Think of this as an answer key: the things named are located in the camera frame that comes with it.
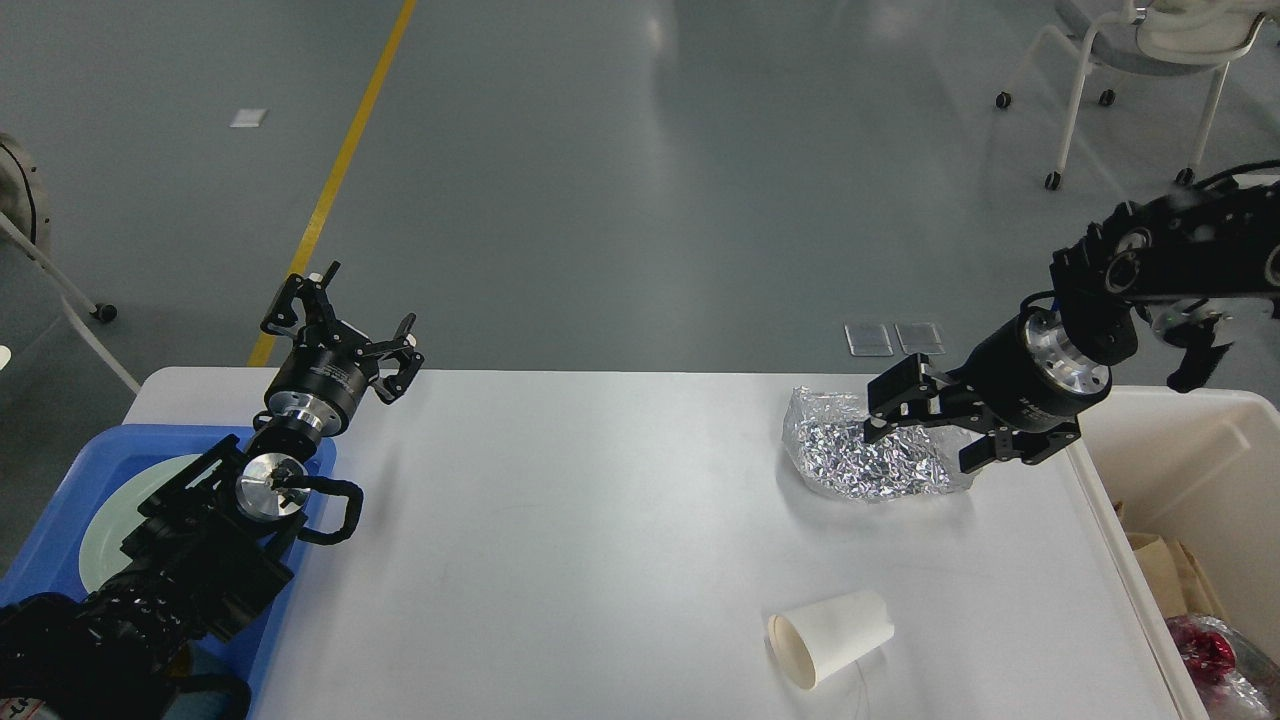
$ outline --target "blue plastic tray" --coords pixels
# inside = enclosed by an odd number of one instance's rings
[[[253,430],[209,425],[120,425],[91,439],[76,457],[13,566],[0,580],[0,606],[50,591],[76,601],[84,600],[88,593],[79,579],[79,546],[97,509],[140,471],[161,460],[205,452],[228,434],[244,441]],[[305,464],[307,471],[329,475],[334,455],[333,442],[325,439],[315,457]],[[312,493],[306,506],[310,524],[316,523],[323,509],[324,496]],[[306,550],[307,543],[293,543],[284,553],[284,564],[297,571]],[[270,610],[232,642],[221,643],[210,635],[197,643],[247,682],[255,697],[262,687],[292,589],[293,583],[285,585]]]

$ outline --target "white paper cup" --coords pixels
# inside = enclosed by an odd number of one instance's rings
[[[769,646],[791,682],[810,691],[893,637],[884,598],[852,592],[769,618]]]

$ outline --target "gray floor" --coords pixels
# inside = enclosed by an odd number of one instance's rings
[[[244,364],[398,9],[6,8],[0,128],[40,163],[64,269],[119,306],[101,337],[136,374]],[[422,0],[312,265],[344,261],[332,297],[371,334],[417,311],[434,368],[886,368],[849,356],[847,320],[937,322],[957,365],[1048,287],[1052,250],[1167,192],[1208,86],[1085,102],[1048,193],[1068,59],[1047,49],[1009,113],[992,100],[1051,20],[1025,0]],[[1233,67],[1207,170],[1280,155],[1275,41]],[[270,113],[229,129],[237,108]],[[1213,386],[1280,400],[1277,333]],[[65,323],[38,342],[29,377],[0,374],[20,383],[0,568],[129,400]],[[1116,377],[1175,365],[1144,338]]]

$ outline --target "white plate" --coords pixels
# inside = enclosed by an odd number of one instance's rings
[[[197,457],[200,455],[183,455],[156,462],[129,478],[97,509],[81,541],[79,570],[84,589],[96,591],[129,565],[129,556],[120,552],[120,543],[142,524],[138,505]]]

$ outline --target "brown paper bag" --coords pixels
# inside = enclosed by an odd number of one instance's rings
[[[1160,536],[1148,533],[1126,533],[1129,547],[1133,548],[1138,566],[1147,578],[1151,594],[1156,598],[1162,618],[1187,615],[1187,600],[1183,597],[1181,577],[1174,562],[1174,552]]]
[[[1222,602],[1217,598],[1217,592],[1204,577],[1204,569],[1201,568],[1192,551],[1187,550],[1187,546],[1179,541],[1167,541],[1166,544],[1172,555],[1174,568],[1178,569],[1178,583],[1181,585],[1187,611],[1212,615],[1224,621],[1230,620]]]

